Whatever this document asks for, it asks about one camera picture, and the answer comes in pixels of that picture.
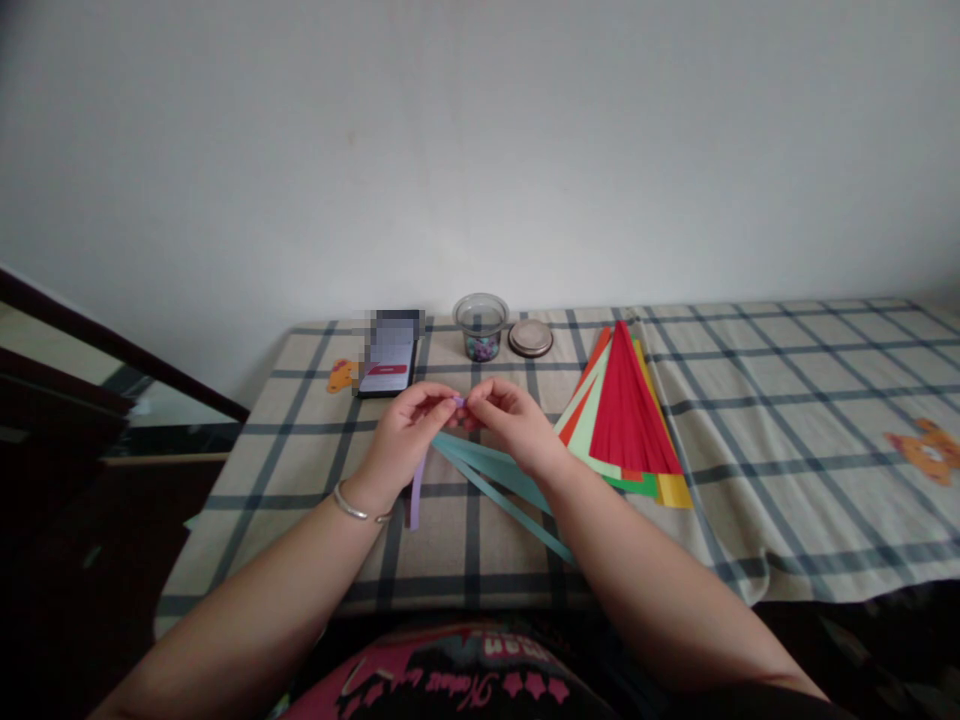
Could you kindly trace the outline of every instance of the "purple paper strip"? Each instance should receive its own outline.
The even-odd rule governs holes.
[[[417,472],[413,474],[413,487],[410,489],[410,532],[420,527],[420,485],[423,484],[423,466],[427,464],[427,456],[417,465]]]

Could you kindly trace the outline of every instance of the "clear plastic jar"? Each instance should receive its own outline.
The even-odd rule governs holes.
[[[463,345],[473,362],[493,360],[500,353],[500,335],[510,310],[496,295],[473,293],[453,307],[453,321],[463,331]]]

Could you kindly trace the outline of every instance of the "bangle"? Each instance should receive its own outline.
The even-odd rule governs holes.
[[[348,503],[343,499],[343,495],[340,494],[340,486],[343,485],[344,481],[341,480],[336,485],[333,486],[333,497],[337,501],[337,505],[350,517],[355,517],[357,520],[366,520],[370,517],[369,513],[363,512],[363,510],[357,510],[353,505]],[[387,520],[393,517],[393,511],[391,510],[386,515],[378,515],[374,522],[383,525]]]

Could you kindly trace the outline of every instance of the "light blue paper strip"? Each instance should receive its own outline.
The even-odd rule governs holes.
[[[463,460],[467,465],[475,470],[482,472],[494,482],[503,485],[510,492],[519,495],[534,507],[542,510],[548,515],[553,515],[547,499],[540,492],[533,480],[523,474],[523,471],[517,467],[513,458],[506,453],[498,453],[490,448],[483,448],[491,453],[502,455],[506,460],[490,455],[488,453],[476,452],[474,448],[481,448],[481,445],[460,440],[445,433],[437,435],[433,441],[433,446],[437,450],[443,451],[444,455],[453,454]]]
[[[573,559],[573,553],[570,552],[570,548],[564,545],[562,542],[557,540],[553,535],[548,533],[542,527],[537,525],[530,517],[527,516],[520,508],[514,505],[512,502],[507,500],[498,490],[496,490],[490,483],[484,480],[482,477],[477,475],[473,469],[466,464],[459,457],[451,453],[447,455],[442,448],[438,447],[437,450],[440,451],[440,454],[447,458],[453,466],[457,468],[463,476],[467,478],[470,482],[476,485],[480,491],[486,495],[488,498],[493,500],[497,505],[502,507],[508,515],[511,515],[514,520],[523,525],[527,530],[533,533],[540,542],[546,545],[548,548],[553,550],[557,555],[559,555],[563,560],[565,560],[570,565],[576,567],[577,561]]]

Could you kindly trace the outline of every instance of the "jar lid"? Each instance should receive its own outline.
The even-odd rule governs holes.
[[[553,333],[539,320],[527,318],[520,320],[507,335],[510,349],[522,357],[540,357],[553,347]]]

